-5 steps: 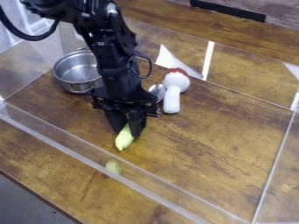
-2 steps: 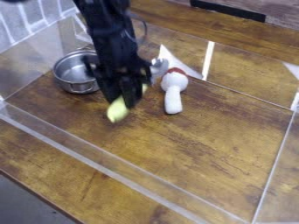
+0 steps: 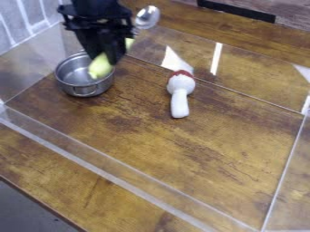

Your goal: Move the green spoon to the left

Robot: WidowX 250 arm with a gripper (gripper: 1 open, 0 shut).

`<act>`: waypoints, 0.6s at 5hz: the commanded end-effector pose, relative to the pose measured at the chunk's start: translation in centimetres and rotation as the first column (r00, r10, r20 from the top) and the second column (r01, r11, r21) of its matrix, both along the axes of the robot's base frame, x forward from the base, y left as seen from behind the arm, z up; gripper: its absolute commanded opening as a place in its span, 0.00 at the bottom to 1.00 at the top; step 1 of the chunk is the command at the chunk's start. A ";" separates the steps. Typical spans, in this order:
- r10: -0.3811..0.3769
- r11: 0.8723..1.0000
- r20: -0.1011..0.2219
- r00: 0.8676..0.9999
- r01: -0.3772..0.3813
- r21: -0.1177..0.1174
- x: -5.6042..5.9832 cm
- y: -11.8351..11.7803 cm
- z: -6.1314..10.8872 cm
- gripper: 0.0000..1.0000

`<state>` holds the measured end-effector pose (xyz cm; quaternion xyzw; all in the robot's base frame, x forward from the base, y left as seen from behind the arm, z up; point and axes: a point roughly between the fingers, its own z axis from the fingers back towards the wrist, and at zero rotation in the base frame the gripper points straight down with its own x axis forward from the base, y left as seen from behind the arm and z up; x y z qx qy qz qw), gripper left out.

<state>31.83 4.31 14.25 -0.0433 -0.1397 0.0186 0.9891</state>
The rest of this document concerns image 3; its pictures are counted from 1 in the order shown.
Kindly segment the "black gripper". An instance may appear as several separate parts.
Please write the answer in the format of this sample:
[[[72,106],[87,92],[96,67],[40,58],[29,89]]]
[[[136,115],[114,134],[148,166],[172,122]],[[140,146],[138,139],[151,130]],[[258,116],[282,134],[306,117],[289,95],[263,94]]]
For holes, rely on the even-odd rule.
[[[127,52],[126,37],[134,37],[132,11],[119,0],[70,1],[58,7],[66,29],[75,33],[91,59],[102,53],[102,45],[110,64],[115,65]]]

